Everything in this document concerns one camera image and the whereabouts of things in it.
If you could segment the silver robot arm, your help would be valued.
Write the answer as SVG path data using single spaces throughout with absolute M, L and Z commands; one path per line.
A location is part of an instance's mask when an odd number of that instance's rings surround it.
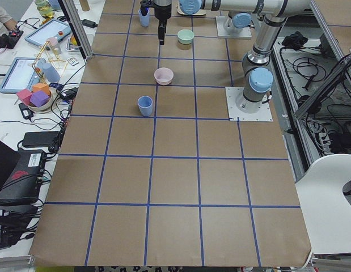
M 224 28 L 227 32 L 239 32 L 251 24 L 251 15 L 247 12 L 229 11 Z
M 259 110 L 264 95 L 273 83 L 273 75 L 266 66 L 271 49 L 287 18 L 303 11 L 309 4 L 310 1 L 179 1 L 181 11 L 187 15 L 193 15 L 199 10 L 264 15 L 253 47 L 242 60 L 246 85 L 236 98 L 236 106 L 246 113 L 256 113 Z

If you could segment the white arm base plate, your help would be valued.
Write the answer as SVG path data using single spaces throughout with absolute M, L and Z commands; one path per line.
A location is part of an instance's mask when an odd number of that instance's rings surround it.
M 243 87 L 225 87 L 227 109 L 230 121 L 272 122 L 268 97 L 250 102 L 243 96 Z

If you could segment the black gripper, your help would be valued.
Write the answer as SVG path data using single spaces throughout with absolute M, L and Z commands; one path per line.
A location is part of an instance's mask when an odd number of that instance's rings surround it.
M 166 35 L 167 21 L 171 17 L 172 1 L 171 0 L 153 0 L 155 17 L 159 20 L 158 40 L 159 45 L 164 45 Z

